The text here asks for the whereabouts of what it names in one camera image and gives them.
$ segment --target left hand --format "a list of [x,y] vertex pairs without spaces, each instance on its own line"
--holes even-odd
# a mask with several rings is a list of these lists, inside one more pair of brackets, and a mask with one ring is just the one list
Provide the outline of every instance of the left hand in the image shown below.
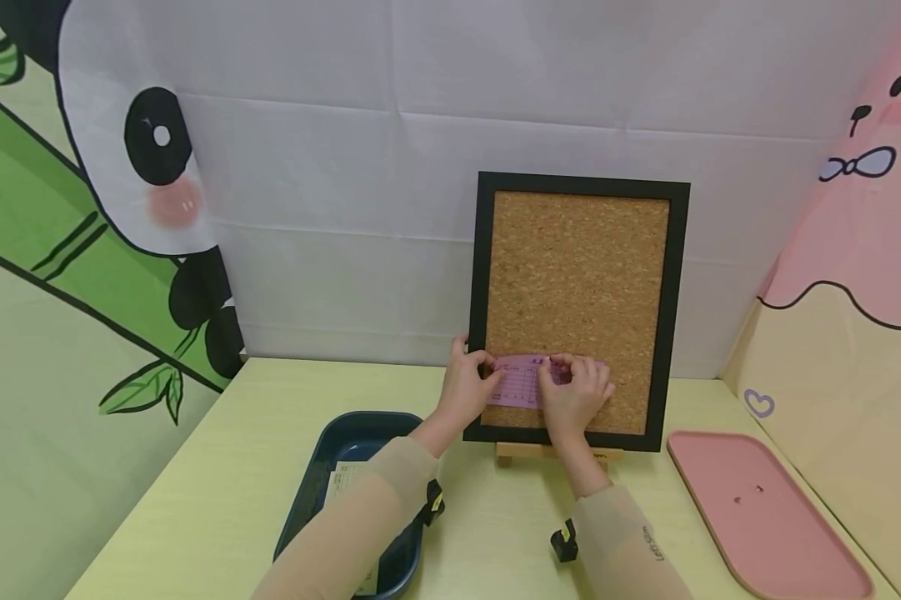
[[480,378],[480,366],[492,368],[495,359],[487,350],[465,352],[463,345],[467,340],[465,335],[453,339],[448,370],[443,375],[443,391],[437,410],[433,411],[433,415],[450,419],[462,430],[480,416],[490,394],[504,378],[502,371],[490,374],[487,379]]
[[493,356],[484,350],[467,354],[467,350],[463,349],[465,343],[465,335],[457,335],[453,339],[437,408],[410,434],[436,458],[443,455],[467,425],[480,416],[490,394],[504,378],[504,372],[498,371],[487,379],[481,379],[478,368],[481,365],[493,367]]

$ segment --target cork surface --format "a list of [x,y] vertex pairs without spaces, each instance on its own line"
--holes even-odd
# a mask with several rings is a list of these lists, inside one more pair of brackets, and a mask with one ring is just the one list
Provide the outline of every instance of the cork surface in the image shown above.
[[[499,191],[487,350],[574,353],[610,366],[617,392],[588,430],[642,435],[669,202]],[[543,413],[487,406],[481,423],[543,428]]]

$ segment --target wooden table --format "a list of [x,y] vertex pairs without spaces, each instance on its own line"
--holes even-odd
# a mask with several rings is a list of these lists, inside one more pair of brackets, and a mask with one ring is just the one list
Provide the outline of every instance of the wooden table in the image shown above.
[[[67,598],[248,598],[324,425],[353,410],[425,416],[442,379],[438,367],[250,359]],[[666,428],[743,432],[777,451],[720,381],[672,380]],[[610,475],[629,487],[698,600],[753,598],[724,566],[667,453],[628,454]],[[582,564],[556,563],[548,541],[573,503],[556,461],[499,469],[492,444],[459,442],[439,481],[448,510],[425,532],[405,598],[592,597]],[[809,495],[871,573],[875,598],[899,599]]]

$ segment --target binder clip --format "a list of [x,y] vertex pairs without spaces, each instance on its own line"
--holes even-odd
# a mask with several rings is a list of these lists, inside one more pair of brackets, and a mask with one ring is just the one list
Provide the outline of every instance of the binder clip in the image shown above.
[[423,518],[423,524],[430,526],[440,514],[446,509],[443,501],[443,488],[440,487],[436,479],[432,479],[427,484],[427,503],[420,510],[420,517]]
[[573,526],[573,520],[568,519],[563,529],[553,532],[550,536],[550,545],[557,553],[557,560],[561,563],[569,563],[577,560],[577,530]]

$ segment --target arm sleeve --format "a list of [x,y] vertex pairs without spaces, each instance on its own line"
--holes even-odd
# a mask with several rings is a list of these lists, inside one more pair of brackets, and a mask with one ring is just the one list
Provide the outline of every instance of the arm sleeve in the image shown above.
[[573,516],[578,555],[597,598],[692,600],[677,569],[653,539],[653,526],[627,488],[581,498]]
[[293,538],[253,600],[349,600],[426,503],[437,465],[410,437],[394,438]]

